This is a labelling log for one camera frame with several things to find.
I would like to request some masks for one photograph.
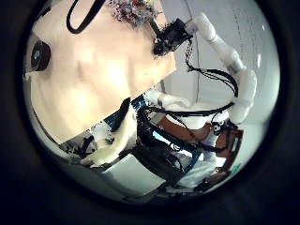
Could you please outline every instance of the black strap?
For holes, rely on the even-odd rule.
[[[68,11],[67,14],[67,29],[69,32],[71,32],[74,35],[80,34],[87,26],[88,24],[93,21],[95,16],[98,14],[100,9],[102,8],[102,5],[104,4],[105,0],[95,0],[93,6],[91,6],[91,9],[87,13],[86,17],[82,21],[82,23],[78,26],[77,29],[73,28],[70,23],[71,14],[73,12],[73,9],[75,8],[76,4],[78,3],[78,0],[74,0],[74,3],[72,4],[71,8]]]
[[[90,145],[90,143],[94,140],[94,136],[90,136],[88,138],[84,138],[83,139],[83,144],[82,147],[78,150],[78,155],[81,158],[85,158],[87,156],[86,154],[86,150],[88,148],[88,146]]]
[[[113,126],[112,126],[112,132],[115,132],[117,129],[120,128],[126,114],[128,113],[130,105],[130,97],[126,98],[120,107],[120,110],[117,112],[117,117],[114,120]]]

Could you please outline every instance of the white tube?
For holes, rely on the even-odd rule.
[[[249,69],[243,69],[236,75],[240,79],[239,95],[232,100],[234,105],[228,110],[228,113],[234,124],[240,124],[246,119],[250,108],[253,106],[257,78],[255,72]]]

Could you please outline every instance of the cable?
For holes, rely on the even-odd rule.
[[[78,3],[78,0],[74,0],[71,8],[69,9],[69,11],[67,13],[67,30],[74,35],[80,34],[89,25],[89,23],[91,21],[93,21],[95,16],[98,14],[100,9],[102,8],[102,5],[104,4],[104,2],[105,2],[105,0],[95,0],[95,2],[93,3],[93,6],[91,6],[89,12],[87,13],[87,15],[84,18],[84,20],[82,21],[82,23],[78,26],[77,29],[75,29],[72,27],[72,25],[70,23],[71,14],[73,13],[73,10]]]
[[[164,109],[160,109],[157,107],[150,107],[150,106],[145,106],[144,108],[146,110],[149,110],[150,112],[156,112],[156,113],[165,113],[168,115],[174,115],[174,116],[179,116],[179,117],[188,117],[188,116],[208,116],[211,114],[215,114],[215,113],[222,113],[223,111],[231,108],[231,106],[233,106],[234,103],[230,102],[227,105],[221,107],[221,108],[217,108],[215,110],[210,110],[210,111],[193,111],[193,112],[175,112],[175,111],[167,111]]]
[[[225,83],[227,86],[229,86],[232,89],[235,97],[238,97],[238,85],[237,85],[235,79],[229,73],[218,70],[218,69],[195,68],[194,66],[192,66],[189,63],[191,53],[192,53],[192,41],[191,41],[191,39],[189,39],[188,40],[187,51],[186,51],[186,64],[188,66],[188,72],[198,71],[206,78],[216,80],[216,81],[221,81],[221,82]],[[226,80],[220,79],[216,75],[225,77]]]

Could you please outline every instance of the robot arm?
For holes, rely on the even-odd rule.
[[[248,116],[256,93],[257,78],[253,70],[246,68],[238,52],[218,36],[213,24],[209,22],[204,13],[186,23],[186,31],[192,35],[199,31],[200,35],[212,46],[220,60],[236,79],[239,87],[238,97],[228,112],[231,122],[242,123]]]
[[[228,110],[230,121],[238,125],[246,119],[253,105],[257,86],[256,74],[253,70],[246,68],[238,52],[218,36],[215,27],[204,13],[200,13],[199,16],[186,23],[179,19],[171,23],[162,34],[157,36],[154,53],[164,55],[175,51],[181,43],[191,38],[196,32],[199,32],[212,46],[238,84],[239,95],[232,99],[234,105]],[[155,94],[154,97],[161,98],[158,94]]]

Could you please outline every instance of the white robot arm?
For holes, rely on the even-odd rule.
[[[241,124],[246,119],[250,108],[253,106],[257,86],[255,72],[251,69],[246,68],[238,52],[218,36],[215,27],[209,22],[204,13],[200,13],[200,15],[196,18],[188,21],[185,25],[185,29],[189,35],[193,35],[194,33],[199,32],[200,35],[216,51],[220,60],[224,63],[225,67],[235,78],[239,88],[239,95],[238,97],[234,97],[232,99],[234,105],[228,110],[228,114],[232,123],[236,125]],[[195,110],[193,106],[190,106],[190,103],[187,99],[165,95],[153,89],[148,91],[144,96],[146,100],[165,107],[168,110]],[[210,117],[206,117],[206,119],[201,117],[198,117],[198,119],[196,117],[182,119],[184,120],[184,122],[187,122],[188,128],[201,128],[201,125],[204,125],[204,123],[208,119],[210,119]]]

